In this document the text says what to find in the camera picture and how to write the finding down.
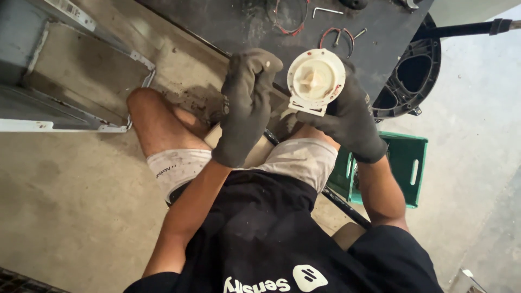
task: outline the white shorts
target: white shorts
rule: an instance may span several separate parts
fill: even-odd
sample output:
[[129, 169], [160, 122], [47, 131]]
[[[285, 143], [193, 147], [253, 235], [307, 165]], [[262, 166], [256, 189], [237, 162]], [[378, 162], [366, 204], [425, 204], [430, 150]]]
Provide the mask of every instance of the white shorts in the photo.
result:
[[[259, 169], [291, 176], [311, 185], [319, 193], [333, 171], [337, 155], [336, 149], [324, 141], [315, 138], [290, 139], [276, 146], [264, 164], [248, 170]], [[153, 154], [146, 161], [156, 174], [165, 200], [170, 203], [172, 191], [194, 179], [211, 158], [211, 151], [182, 149]]]

